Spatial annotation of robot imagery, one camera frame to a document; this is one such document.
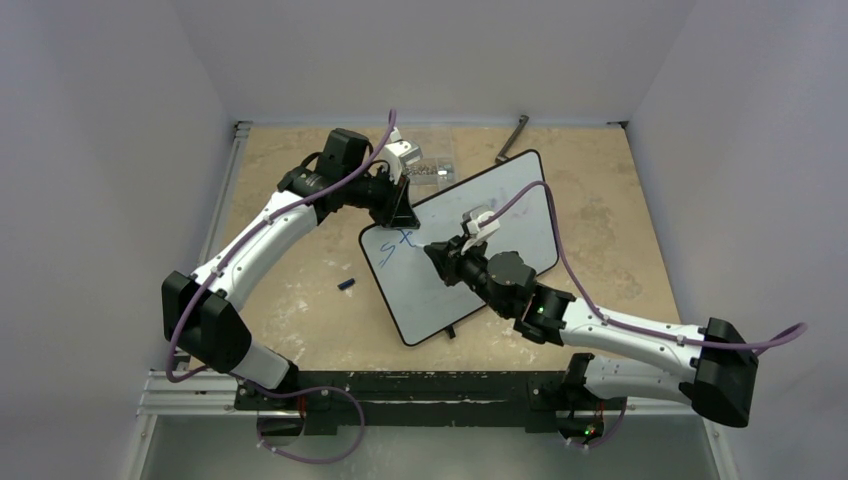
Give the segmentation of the white whiteboard black frame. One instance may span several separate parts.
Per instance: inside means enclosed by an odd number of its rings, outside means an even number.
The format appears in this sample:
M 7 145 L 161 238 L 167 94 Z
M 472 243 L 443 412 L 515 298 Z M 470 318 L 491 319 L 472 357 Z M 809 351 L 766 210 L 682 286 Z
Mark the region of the white whiteboard black frame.
M 541 274 L 559 261 L 542 187 L 541 155 L 526 150 L 413 207 L 417 228 L 370 225 L 359 234 L 402 343 L 415 346 L 485 307 L 491 290 L 518 293 L 484 276 L 496 254 L 514 252 Z

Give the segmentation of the blue marker cap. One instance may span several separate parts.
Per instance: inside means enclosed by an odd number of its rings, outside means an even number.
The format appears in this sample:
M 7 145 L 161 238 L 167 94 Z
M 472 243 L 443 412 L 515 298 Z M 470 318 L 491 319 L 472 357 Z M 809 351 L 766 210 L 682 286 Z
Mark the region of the blue marker cap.
M 350 279 L 347 279 L 347 280 L 345 280 L 345 281 L 343 281 L 343 282 L 339 283 L 339 284 L 337 285 L 337 288 L 338 288 L 340 291 L 344 291 L 344 290 L 346 290 L 346 289 L 348 289 L 348 288 L 352 287 L 354 284 L 355 284 L 355 279 L 354 279 L 354 278 L 350 278 Z

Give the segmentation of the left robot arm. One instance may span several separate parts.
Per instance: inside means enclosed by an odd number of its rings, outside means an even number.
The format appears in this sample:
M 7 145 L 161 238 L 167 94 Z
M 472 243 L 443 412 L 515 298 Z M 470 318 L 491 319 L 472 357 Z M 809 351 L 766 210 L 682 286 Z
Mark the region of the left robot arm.
M 421 157 L 419 146 L 397 128 L 377 144 L 336 128 L 322 150 L 284 174 L 261 212 L 221 252 L 190 274 L 169 274 L 161 289 L 169 380 L 191 376 L 174 372 L 175 354 L 183 351 L 203 369 L 259 386 L 272 408 L 292 405 L 299 388 L 297 365 L 255 339 L 241 309 L 295 243 L 345 206 L 367 211 L 383 228 L 419 228 L 406 168 Z

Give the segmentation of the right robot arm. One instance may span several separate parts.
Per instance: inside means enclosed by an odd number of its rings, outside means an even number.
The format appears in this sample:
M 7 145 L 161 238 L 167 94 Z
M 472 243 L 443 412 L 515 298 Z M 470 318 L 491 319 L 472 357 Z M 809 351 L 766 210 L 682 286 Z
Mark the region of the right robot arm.
M 614 312 L 541 283 L 515 251 L 486 255 L 485 244 L 464 250 L 465 240 L 424 246 L 447 286 L 464 284 L 498 316 L 533 343 L 600 349 L 651 366 L 671 377 L 664 397 L 689 403 L 713 422 L 744 428 L 750 420 L 759 360 L 728 321 L 704 327 Z

